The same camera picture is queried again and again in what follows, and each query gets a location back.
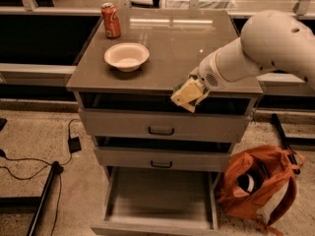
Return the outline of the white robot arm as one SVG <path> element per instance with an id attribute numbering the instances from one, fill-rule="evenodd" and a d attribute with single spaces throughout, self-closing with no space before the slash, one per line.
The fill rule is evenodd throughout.
<path id="1" fill-rule="evenodd" d="M 171 100 L 193 113 L 211 92 L 276 70 L 315 88 L 315 35 L 297 19 L 268 10 L 248 19 L 239 38 L 206 56 L 174 89 Z"/>

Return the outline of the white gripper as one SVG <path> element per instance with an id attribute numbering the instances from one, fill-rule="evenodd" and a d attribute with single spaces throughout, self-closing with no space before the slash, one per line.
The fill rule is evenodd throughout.
<path id="1" fill-rule="evenodd" d="M 209 54 L 189 73 L 189 79 L 171 96 L 173 103 L 194 113 L 196 106 L 209 95 L 210 90 L 219 91 L 228 86 L 228 81 L 219 72 L 217 54 L 216 51 Z"/>

